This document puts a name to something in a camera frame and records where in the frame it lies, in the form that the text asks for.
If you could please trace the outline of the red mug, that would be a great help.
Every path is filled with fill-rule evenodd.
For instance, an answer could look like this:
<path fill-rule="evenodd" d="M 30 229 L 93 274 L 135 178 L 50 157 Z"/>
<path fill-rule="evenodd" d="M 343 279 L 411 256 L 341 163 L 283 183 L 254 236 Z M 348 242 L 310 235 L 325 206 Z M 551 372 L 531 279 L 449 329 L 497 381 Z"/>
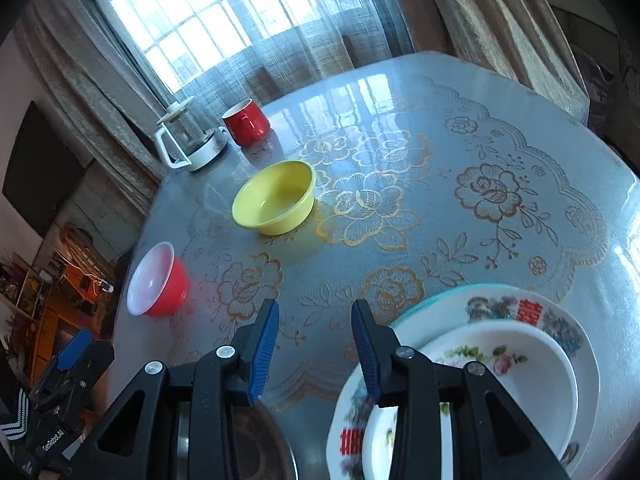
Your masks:
<path fill-rule="evenodd" d="M 262 140 L 271 130 L 270 121 L 252 99 L 233 105 L 222 114 L 222 121 L 240 148 Z"/>

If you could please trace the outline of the red plastic bowl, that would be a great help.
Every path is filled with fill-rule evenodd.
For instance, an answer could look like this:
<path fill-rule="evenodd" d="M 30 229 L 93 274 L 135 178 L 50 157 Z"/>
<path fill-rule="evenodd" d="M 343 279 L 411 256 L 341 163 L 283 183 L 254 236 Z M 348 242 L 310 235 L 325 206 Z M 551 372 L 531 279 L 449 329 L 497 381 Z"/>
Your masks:
<path fill-rule="evenodd" d="M 153 318 L 175 314 L 189 295 L 190 280 L 169 242 L 152 247 L 129 282 L 126 306 L 133 316 Z"/>

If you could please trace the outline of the orange cabinet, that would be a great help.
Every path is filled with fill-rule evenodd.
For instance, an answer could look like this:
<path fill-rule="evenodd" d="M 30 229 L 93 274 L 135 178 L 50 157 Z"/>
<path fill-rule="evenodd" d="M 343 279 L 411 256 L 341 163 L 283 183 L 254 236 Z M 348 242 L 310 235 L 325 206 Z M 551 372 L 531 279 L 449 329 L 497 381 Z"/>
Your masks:
<path fill-rule="evenodd" d="M 85 274 L 59 252 L 43 269 L 17 254 L 1 258 L 1 305 L 9 319 L 4 348 L 16 374 L 33 386 L 80 330 L 113 337 L 117 301 L 111 284 Z"/>

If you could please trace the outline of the stainless steel bowl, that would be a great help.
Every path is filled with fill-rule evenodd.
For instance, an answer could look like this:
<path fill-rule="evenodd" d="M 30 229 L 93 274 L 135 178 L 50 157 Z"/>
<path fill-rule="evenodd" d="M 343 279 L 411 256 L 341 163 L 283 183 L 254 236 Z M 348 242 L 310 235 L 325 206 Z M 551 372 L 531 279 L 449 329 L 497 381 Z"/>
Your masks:
<path fill-rule="evenodd" d="M 188 478 L 191 403 L 178 403 L 174 479 Z M 297 479 L 295 457 L 270 411 L 262 403 L 232 408 L 236 463 L 241 479 Z"/>

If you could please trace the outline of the sheer white curtain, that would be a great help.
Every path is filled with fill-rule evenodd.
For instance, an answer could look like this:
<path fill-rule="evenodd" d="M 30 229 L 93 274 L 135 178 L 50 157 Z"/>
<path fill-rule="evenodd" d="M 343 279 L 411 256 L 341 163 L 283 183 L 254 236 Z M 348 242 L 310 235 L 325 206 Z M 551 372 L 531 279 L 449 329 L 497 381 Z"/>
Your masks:
<path fill-rule="evenodd" d="M 410 53 L 397 0 L 81 0 L 164 100 L 266 104 Z"/>

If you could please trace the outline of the black wall television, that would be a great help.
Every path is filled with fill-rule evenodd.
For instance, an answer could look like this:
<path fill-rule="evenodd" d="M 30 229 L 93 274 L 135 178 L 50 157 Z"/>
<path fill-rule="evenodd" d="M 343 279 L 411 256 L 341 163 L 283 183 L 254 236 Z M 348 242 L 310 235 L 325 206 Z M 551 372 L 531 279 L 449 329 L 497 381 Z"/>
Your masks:
<path fill-rule="evenodd" d="M 9 157 L 2 195 L 40 237 L 45 237 L 85 174 L 85 166 L 55 133 L 37 104 L 30 102 Z"/>

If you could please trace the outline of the white glass electric kettle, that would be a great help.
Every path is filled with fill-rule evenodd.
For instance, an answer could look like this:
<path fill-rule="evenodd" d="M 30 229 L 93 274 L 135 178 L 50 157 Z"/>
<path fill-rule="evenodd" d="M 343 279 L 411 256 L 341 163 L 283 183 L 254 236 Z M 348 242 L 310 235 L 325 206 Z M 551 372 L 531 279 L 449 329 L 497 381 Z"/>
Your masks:
<path fill-rule="evenodd" d="M 193 96 L 175 101 L 157 121 L 153 140 L 162 164 L 172 170 L 198 171 L 217 158 L 228 146 L 224 126 L 203 129 L 190 111 Z"/>

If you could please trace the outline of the beige right curtain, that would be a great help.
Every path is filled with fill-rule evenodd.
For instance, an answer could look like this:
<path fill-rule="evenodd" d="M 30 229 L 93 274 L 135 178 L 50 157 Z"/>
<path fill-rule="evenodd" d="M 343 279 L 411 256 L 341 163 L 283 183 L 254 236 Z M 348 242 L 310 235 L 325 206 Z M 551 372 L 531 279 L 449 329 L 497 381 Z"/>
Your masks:
<path fill-rule="evenodd" d="M 493 70 L 588 122 L 582 73 L 547 0 L 396 0 L 414 50 Z"/>

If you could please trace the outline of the yellow plastic bowl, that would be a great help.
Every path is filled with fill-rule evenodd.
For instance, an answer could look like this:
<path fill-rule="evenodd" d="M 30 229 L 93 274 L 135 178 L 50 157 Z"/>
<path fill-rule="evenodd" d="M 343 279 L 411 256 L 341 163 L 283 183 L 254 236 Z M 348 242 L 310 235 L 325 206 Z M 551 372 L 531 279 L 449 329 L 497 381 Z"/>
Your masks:
<path fill-rule="evenodd" d="M 242 186 L 232 203 L 232 219 L 265 236 L 293 231 L 311 213 L 315 186 L 316 172 L 308 162 L 277 162 Z"/>

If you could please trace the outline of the large white dragon plate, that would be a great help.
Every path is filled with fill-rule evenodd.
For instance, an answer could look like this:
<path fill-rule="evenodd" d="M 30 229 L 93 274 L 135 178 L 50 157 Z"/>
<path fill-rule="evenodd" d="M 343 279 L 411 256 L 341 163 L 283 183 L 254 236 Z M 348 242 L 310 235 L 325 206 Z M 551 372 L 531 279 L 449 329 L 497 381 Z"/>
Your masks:
<path fill-rule="evenodd" d="M 596 421 L 600 373 L 573 315 L 534 292 L 436 302 L 396 328 L 397 338 L 433 362 L 485 364 L 520 404 L 568 474 L 574 474 Z M 390 471 L 396 408 L 377 408 L 361 370 L 338 397 L 326 442 L 333 479 L 384 479 Z"/>

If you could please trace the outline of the beige left curtain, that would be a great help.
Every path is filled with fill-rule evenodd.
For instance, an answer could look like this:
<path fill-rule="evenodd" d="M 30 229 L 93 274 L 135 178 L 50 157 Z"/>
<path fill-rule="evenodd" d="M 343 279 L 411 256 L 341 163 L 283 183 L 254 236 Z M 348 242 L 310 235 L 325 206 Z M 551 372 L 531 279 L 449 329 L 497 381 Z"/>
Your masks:
<path fill-rule="evenodd" d="M 13 27 L 46 100 L 129 203 L 147 214 L 166 174 L 160 100 L 81 0 L 30 0 Z"/>

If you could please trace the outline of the beige curtain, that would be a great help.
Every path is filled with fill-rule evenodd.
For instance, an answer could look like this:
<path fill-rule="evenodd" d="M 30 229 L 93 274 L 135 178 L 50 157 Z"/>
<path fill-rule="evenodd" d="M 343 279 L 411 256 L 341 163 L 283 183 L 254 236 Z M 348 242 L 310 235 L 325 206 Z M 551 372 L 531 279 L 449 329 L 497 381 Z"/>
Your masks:
<path fill-rule="evenodd" d="M 166 174 L 160 100 L 81 0 L 30 0 L 13 27 L 46 100 L 129 203 L 147 214 Z"/>
<path fill-rule="evenodd" d="M 493 70 L 588 122 L 582 73 L 547 0 L 396 0 L 414 50 Z"/>

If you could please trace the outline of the wooden chair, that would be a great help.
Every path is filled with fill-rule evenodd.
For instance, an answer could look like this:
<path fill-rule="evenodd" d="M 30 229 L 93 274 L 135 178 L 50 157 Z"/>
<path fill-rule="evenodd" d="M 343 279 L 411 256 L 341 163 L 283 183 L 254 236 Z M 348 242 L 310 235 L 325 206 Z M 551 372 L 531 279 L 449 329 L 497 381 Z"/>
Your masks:
<path fill-rule="evenodd" d="M 82 272 L 104 280 L 113 277 L 111 265 L 93 246 L 90 236 L 84 230 L 66 222 L 60 227 L 60 240 L 70 254 L 70 262 L 79 266 Z"/>

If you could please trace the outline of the teal plate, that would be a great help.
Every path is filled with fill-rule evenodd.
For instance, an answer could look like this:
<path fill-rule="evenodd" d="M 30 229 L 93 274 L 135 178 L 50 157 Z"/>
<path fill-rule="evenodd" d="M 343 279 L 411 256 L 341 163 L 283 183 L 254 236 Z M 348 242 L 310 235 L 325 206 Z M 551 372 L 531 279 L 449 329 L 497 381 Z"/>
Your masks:
<path fill-rule="evenodd" d="M 520 289 L 518 287 L 512 285 L 498 283 L 477 283 L 450 288 L 448 290 L 445 290 L 444 292 L 440 292 L 439 294 L 428 297 L 420 301 L 418 304 L 415 304 L 408 310 L 405 310 L 403 314 L 399 315 L 398 318 L 395 318 L 393 322 L 390 323 L 390 328 L 396 328 L 409 316 L 418 313 L 422 309 L 428 309 L 433 304 L 436 304 L 436 302 L 442 300 L 448 300 L 449 298 L 460 299 L 466 296 L 498 296 L 499 294 L 506 295 L 508 292 L 513 295 L 514 292 L 518 292 L 519 290 Z"/>

